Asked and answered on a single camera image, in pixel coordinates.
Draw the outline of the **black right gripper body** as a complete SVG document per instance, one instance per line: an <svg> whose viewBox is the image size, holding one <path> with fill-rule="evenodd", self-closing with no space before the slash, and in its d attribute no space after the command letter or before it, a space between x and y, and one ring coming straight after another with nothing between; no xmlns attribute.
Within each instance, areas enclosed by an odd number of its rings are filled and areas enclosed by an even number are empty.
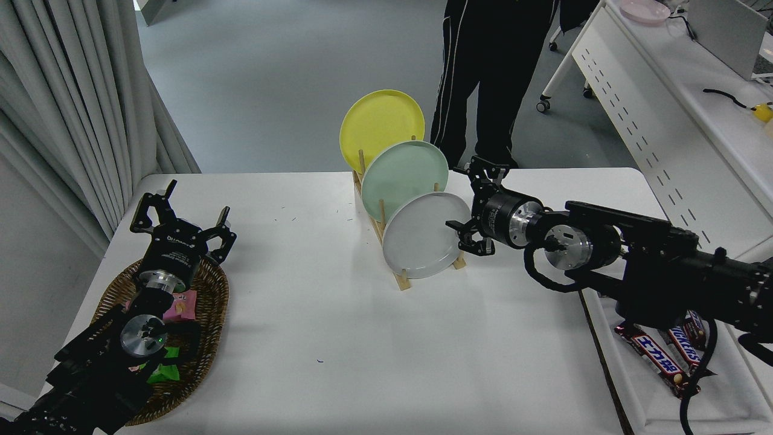
<svg viewBox="0 0 773 435"><path fill-rule="evenodd" d="M513 248L525 246L524 196L497 191L481 209L481 234Z"/></svg>

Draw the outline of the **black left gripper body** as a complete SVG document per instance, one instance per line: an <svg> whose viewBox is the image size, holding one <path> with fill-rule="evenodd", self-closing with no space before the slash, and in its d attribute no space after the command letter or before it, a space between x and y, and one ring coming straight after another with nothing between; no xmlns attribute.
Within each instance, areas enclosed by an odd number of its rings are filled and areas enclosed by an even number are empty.
<svg viewBox="0 0 773 435"><path fill-rule="evenodd" d="M188 222L157 225L138 272L163 271L176 277L195 276L207 253L202 229Z"/></svg>

